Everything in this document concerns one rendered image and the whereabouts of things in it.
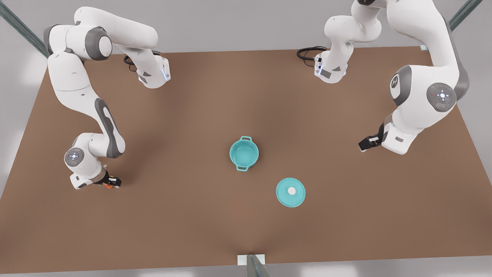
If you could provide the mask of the teal pot lid white knob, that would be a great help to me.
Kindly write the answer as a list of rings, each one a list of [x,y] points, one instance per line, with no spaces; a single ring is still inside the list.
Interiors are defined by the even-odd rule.
[[[306,190],[302,182],[295,178],[284,178],[276,186],[278,201],[288,208],[301,205],[306,198]]]

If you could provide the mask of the silver frame post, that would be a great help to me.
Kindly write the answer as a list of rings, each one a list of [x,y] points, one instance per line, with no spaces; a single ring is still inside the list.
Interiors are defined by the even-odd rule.
[[[457,28],[464,19],[471,14],[471,12],[480,5],[483,0],[466,0],[466,2],[460,7],[460,9],[453,15],[449,21],[450,30],[453,31]]]
[[[247,277],[271,277],[256,255],[246,256]]]
[[[0,0],[0,17],[16,30],[24,39],[26,39],[39,53],[48,58],[49,53],[44,42],[32,30],[17,17],[14,12]]]

